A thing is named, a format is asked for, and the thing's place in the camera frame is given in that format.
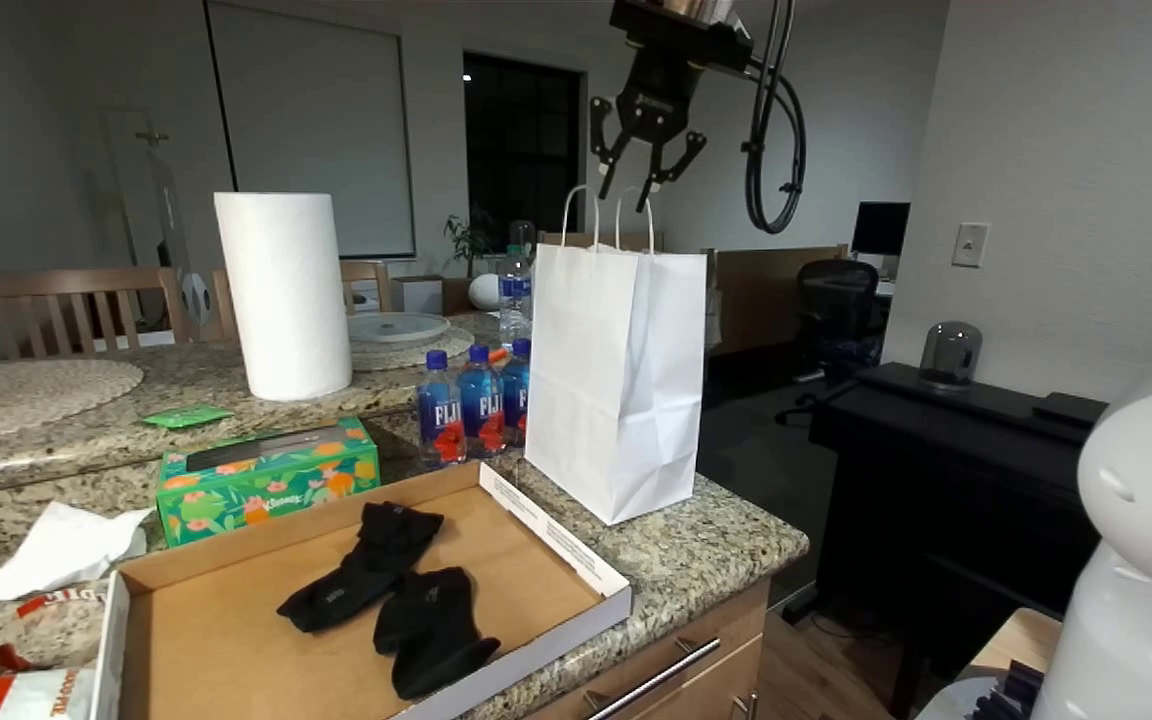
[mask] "wooden chair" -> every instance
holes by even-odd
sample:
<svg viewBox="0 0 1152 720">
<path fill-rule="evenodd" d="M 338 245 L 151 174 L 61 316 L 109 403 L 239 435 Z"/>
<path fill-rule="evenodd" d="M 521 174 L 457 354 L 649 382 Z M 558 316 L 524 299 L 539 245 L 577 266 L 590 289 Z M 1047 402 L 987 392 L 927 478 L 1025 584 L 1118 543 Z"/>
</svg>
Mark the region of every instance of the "wooden chair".
<svg viewBox="0 0 1152 720">
<path fill-rule="evenodd" d="M 339 261 L 339 299 L 354 313 L 354 284 L 372 279 L 376 284 L 376 308 L 387 313 L 393 308 L 393 289 L 387 289 L 387 273 L 385 266 L 372 261 Z M 231 293 L 228 293 L 228 278 L 223 267 L 211 273 L 211 299 L 218 299 L 218 326 L 220 326 L 220 342 L 237 342 L 239 326 L 231 313 Z"/>
<path fill-rule="evenodd" d="M 61 267 L 0 278 L 6 356 L 146 347 L 148 333 L 170 333 L 176 346 L 187 342 L 183 299 L 170 267 Z"/>
</svg>

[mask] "wooden cabinet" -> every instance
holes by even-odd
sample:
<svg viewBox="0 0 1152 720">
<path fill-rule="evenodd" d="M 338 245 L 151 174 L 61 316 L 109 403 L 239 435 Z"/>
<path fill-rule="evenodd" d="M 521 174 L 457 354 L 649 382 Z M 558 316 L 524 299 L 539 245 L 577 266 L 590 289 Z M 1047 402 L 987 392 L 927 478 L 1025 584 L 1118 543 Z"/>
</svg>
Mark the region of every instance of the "wooden cabinet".
<svg viewBox="0 0 1152 720">
<path fill-rule="evenodd" d="M 709 607 L 691 623 L 640 647 L 547 704 L 543 720 L 577 716 L 667 716 L 723 720 L 754 716 L 768 621 L 768 580 Z"/>
</svg>

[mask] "white robot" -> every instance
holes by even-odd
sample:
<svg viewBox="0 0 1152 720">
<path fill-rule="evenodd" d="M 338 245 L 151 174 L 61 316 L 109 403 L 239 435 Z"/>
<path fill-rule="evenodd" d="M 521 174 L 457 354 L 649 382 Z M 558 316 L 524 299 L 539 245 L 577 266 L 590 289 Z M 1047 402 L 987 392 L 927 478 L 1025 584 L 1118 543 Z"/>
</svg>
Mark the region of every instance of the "white robot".
<svg viewBox="0 0 1152 720">
<path fill-rule="evenodd" d="M 1099 527 L 1036 720 L 1152 716 L 1152 375 L 1096 424 L 1080 498 Z"/>
</svg>

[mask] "bottle cap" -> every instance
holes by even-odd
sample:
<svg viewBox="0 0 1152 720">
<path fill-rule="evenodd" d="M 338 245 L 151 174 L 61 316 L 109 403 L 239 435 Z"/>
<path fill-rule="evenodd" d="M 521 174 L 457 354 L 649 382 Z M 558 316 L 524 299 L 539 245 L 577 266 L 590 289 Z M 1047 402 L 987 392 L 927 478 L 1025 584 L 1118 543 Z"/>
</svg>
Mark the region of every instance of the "bottle cap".
<svg viewBox="0 0 1152 720">
<path fill-rule="evenodd" d="M 447 367 L 447 354 L 439 347 L 426 354 L 426 367 Z"/>
</svg>

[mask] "granite countertop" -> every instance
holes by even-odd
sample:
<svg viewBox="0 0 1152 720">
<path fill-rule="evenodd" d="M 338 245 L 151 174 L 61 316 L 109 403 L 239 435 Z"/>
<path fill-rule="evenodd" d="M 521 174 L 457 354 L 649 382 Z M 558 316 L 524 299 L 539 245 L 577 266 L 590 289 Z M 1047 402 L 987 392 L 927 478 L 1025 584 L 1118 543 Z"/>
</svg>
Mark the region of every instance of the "granite countertop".
<svg viewBox="0 0 1152 720">
<path fill-rule="evenodd" d="M 478 710 L 478 716 L 524 716 L 810 552 L 806 533 L 704 478 L 696 481 L 691 501 L 608 527 L 521 461 L 521 451 L 498 455 L 491 467 L 622 569 L 637 596 L 625 623 L 499 693 Z M 148 463 L 68 478 L 21 494 L 8 487 L 0 494 L 0 561 L 21 543 L 31 515 L 54 498 L 93 513 L 122 513 L 146 508 L 148 494 Z M 101 607 L 104 584 L 84 584 L 24 621 L 16 617 L 16 604 L 0 604 L 0 645 L 16 645 L 16 652 L 41 664 L 90 664 L 101 645 Z"/>
<path fill-rule="evenodd" d="M 183 347 L 124 354 L 111 362 L 146 367 L 141 390 L 101 410 L 76 413 L 68 422 L 0 435 L 0 487 L 124 467 L 158 461 L 163 451 L 205 447 L 247 431 L 317 430 L 331 424 L 345 413 L 400 410 L 414 403 L 414 390 L 422 382 L 422 367 L 356 373 L 354 390 L 338 397 L 304 403 L 271 403 L 247 392 L 245 362 L 237 347 L 183 346 Z M 141 424 L 151 413 L 192 403 L 211 403 L 231 417 L 192 431 L 160 431 Z"/>
</svg>

